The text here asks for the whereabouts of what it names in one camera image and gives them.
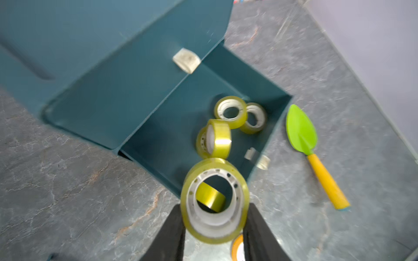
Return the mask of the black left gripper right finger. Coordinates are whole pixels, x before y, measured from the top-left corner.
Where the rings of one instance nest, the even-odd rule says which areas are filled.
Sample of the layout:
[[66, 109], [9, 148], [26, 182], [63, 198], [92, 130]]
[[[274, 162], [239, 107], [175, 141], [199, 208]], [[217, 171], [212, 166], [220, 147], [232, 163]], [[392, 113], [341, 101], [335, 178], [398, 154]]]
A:
[[246, 261], [291, 261], [253, 203], [249, 204], [243, 244]]

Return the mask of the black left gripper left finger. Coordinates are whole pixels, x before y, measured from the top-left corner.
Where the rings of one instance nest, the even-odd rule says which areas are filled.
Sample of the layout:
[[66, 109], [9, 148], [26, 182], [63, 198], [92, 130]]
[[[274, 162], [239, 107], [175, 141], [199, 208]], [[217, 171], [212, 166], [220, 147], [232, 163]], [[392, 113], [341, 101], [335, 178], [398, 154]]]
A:
[[186, 227], [181, 207], [175, 205], [140, 261], [182, 261]]

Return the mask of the yellow-green tape roll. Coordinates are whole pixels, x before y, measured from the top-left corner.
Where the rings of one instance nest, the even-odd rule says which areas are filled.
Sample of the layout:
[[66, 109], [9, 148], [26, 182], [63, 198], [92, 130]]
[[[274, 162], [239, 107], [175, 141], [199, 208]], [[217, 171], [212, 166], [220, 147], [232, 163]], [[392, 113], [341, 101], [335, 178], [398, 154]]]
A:
[[224, 120], [210, 119], [200, 130], [196, 140], [196, 150], [203, 159], [227, 159], [232, 145], [231, 130]]
[[207, 183], [202, 182], [197, 188], [196, 199], [210, 210], [219, 213], [224, 208], [226, 197]]
[[[225, 179], [232, 189], [231, 203], [221, 213], [208, 213], [198, 206], [198, 187], [213, 176]], [[224, 159], [208, 158], [193, 166], [186, 175], [180, 200], [186, 229], [204, 243], [227, 243], [235, 239], [246, 225], [249, 189], [240, 172]]]
[[247, 120], [239, 129], [246, 134], [255, 134], [263, 130], [267, 122], [267, 114], [258, 103], [247, 103]]
[[[237, 110], [237, 115], [228, 118], [225, 112], [231, 108]], [[247, 104], [237, 96], [226, 96], [216, 103], [214, 107], [214, 116], [217, 119], [226, 121], [231, 129], [238, 129], [247, 121]]]

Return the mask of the teal drawer cabinet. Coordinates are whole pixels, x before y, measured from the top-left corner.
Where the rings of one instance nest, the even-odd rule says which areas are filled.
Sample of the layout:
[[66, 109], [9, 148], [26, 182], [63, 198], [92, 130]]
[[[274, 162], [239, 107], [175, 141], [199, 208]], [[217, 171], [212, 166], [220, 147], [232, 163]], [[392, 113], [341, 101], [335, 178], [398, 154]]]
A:
[[2, 1], [1, 86], [43, 123], [113, 151], [180, 195], [216, 102], [260, 104], [232, 132], [248, 179], [292, 97], [224, 46], [232, 1]]

